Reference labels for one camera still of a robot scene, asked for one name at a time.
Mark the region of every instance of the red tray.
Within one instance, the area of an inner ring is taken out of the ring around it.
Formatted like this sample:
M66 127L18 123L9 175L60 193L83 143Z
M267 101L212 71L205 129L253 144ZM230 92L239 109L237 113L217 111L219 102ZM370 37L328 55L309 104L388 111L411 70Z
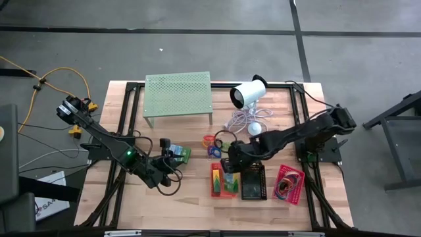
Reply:
M285 176L285 173L289 171L297 172L300 176L300 180L298 181L296 187L289 193L287 199L285 199L284 201L287 201L293 205L298 205L300 201L301 190L303 189L305 173L303 171L291 168L287 165L281 165L281 167L279 168L278 177L276 178L274 193L272 194L272 197L278 199L278 197L275 195L275 189L277 188L276 186L278 182Z
M221 193L216 194L213 192L213 171L219 170L219 177L220 177L220 186L221 186ZM222 170L221 163L212 163L210 164L210 186L211 191L210 195L214 198L234 198L237 196L237 194L232 194L230 192L224 191L224 171Z

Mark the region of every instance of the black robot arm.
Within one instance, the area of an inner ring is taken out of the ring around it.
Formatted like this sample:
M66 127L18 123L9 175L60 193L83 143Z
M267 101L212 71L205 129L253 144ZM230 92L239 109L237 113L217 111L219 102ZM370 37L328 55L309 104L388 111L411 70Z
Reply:
M84 103L77 97L68 96L57 108L57 115L68 124L76 124L84 128L101 143L101 146L107 149L110 159L117 161L127 173L140 177L149 188L154 188L158 184L170 186L171 181L168 174L173 173L175 168L181 164L168 150L170 140L161 139L161 155L150 157L136 145L128 143L136 137L112 134L94 121L89 115L89 102L88 99L87 103Z
M350 134L356 126L348 110L339 105L316 115L319 116L286 130L267 131L253 136L249 144L232 142L228 158L221 159L224 172L241 172L257 161L272 158L289 142L297 140L305 141L306 151L316 153L332 136Z

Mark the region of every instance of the gray floor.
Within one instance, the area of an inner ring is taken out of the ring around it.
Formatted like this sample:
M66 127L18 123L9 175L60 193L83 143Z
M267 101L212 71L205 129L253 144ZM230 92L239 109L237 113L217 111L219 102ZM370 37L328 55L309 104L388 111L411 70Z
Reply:
M421 31L417 0L296 0L301 28L325 31ZM0 24L108 28L293 30L288 0L14 0ZM330 103L348 107L358 125L421 88L421 38L303 39L312 82L321 82ZM0 32L0 55L43 74L58 66L77 68L102 106L109 80L142 80L146 74L209 70L213 80L303 81L295 36L159 34L52 34ZM1 67L11 67L0 62ZM51 83L84 96L80 79L58 72ZM35 80L0 78L0 103L16 103L24 120ZM48 88L37 96L30 124L66 124L55 115L64 95ZM61 149L74 147L66 131L23 132ZM359 126L341 148L355 226L362 230L421 235L421 188L385 193L399 180L384 133ZM20 163L50 149L20 137ZM28 168L85 163L52 155ZM49 174L51 169L27 173Z

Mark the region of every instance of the yellow cable clamp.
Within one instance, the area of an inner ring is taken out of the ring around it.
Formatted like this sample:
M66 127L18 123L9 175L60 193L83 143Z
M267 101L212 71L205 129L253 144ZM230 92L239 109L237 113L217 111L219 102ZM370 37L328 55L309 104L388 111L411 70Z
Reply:
M74 125L72 129L68 131L70 135L73 135L73 138L80 139L82 136L82 129L78 125Z

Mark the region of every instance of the table leg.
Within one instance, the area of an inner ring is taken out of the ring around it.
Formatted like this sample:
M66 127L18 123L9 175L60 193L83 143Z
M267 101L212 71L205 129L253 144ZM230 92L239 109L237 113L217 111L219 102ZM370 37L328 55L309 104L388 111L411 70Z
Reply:
M209 114L209 125L213 125L212 113Z
M150 127L150 128L153 128L153 124L154 124L153 118L151 118L151 120L150 120L150 121L149 121L149 119L148 119L148 118L146 118L146 117L144 117L144 119L146 120L146 122L147 122L147 124L149 125L149 127Z

